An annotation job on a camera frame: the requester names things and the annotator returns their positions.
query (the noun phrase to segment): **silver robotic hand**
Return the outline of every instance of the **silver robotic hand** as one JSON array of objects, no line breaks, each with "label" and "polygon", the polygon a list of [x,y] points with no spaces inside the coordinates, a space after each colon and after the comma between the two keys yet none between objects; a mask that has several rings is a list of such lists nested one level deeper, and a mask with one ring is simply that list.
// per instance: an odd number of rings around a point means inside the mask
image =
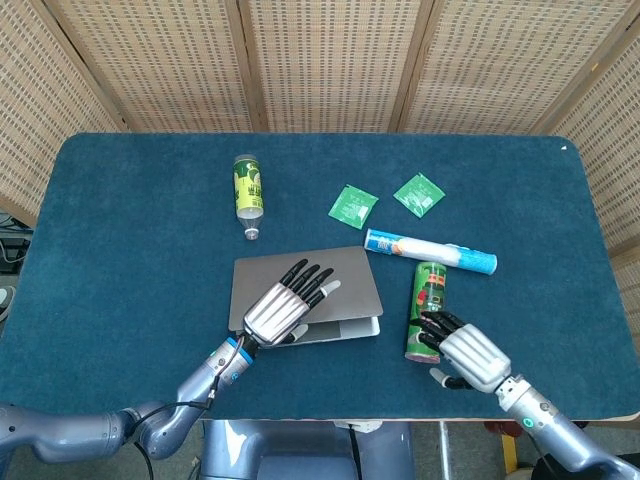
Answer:
[{"label": "silver robotic hand", "polygon": [[133,441],[151,458],[178,450],[194,422],[217,393],[233,384],[253,363],[260,347],[291,341],[302,317],[340,286],[322,283],[333,273],[303,259],[294,265],[246,313],[245,331],[227,338],[178,388],[177,401],[151,402],[99,415],[49,415],[0,403],[0,479],[13,450],[31,445],[45,463],[107,457]]},{"label": "silver robotic hand", "polygon": [[447,312],[425,312],[419,339],[439,351],[462,377],[432,368],[445,388],[495,393],[500,407],[569,472],[601,469],[606,479],[640,480],[640,470],[605,452],[533,388],[511,376],[511,360],[480,330]]}]

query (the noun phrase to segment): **green can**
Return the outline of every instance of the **green can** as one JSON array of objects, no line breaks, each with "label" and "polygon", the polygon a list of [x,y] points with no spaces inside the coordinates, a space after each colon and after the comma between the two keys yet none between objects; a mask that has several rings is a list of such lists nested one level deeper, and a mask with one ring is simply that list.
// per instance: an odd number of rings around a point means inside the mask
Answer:
[{"label": "green can", "polygon": [[[420,318],[422,312],[437,312],[444,308],[447,267],[435,262],[420,262],[413,278],[413,296],[409,320]],[[418,341],[422,329],[409,325],[407,349],[404,356],[414,362],[440,363],[438,352]]]}]

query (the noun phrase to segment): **plastic bottle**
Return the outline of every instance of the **plastic bottle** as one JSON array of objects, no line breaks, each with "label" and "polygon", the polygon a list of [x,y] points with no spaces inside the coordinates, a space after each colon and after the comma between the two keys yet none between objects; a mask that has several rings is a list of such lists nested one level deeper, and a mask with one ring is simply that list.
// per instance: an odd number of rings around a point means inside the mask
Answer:
[{"label": "plastic bottle", "polygon": [[248,240],[258,238],[258,226],[264,216],[260,165],[256,157],[238,155],[233,162],[233,185],[236,195],[236,216],[245,228]]}]

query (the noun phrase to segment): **green packet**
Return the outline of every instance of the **green packet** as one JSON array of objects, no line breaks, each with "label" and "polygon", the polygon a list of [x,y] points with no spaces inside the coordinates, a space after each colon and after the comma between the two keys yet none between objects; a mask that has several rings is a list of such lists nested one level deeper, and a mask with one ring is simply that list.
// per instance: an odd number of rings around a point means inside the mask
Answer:
[{"label": "green packet", "polygon": [[347,185],[331,207],[329,216],[362,230],[364,222],[377,201],[378,197]]},{"label": "green packet", "polygon": [[393,194],[394,198],[407,207],[413,214],[422,218],[431,207],[438,203],[444,192],[427,177],[418,173]]}]

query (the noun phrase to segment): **floor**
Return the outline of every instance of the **floor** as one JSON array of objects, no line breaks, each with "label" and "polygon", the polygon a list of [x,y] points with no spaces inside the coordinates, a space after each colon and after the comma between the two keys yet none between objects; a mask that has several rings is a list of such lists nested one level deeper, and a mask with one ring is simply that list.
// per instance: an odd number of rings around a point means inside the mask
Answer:
[{"label": "floor", "polygon": [[[482,424],[449,423],[452,480],[503,480],[504,460],[500,437],[487,432]],[[589,435],[614,453],[640,452],[640,430],[587,427]],[[186,480],[194,459],[200,456],[203,430],[197,423],[182,448],[167,460],[153,462],[158,480]],[[441,479],[440,451],[437,423],[413,425],[414,457],[417,480]],[[533,464],[537,453],[526,438],[516,441],[518,460]],[[145,463],[140,453],[131,445],[125,445],[114,457],[69,465],[45,465],[40,463],[29,448],[16,451],[7,480],[120,480],[147,477]]]}]

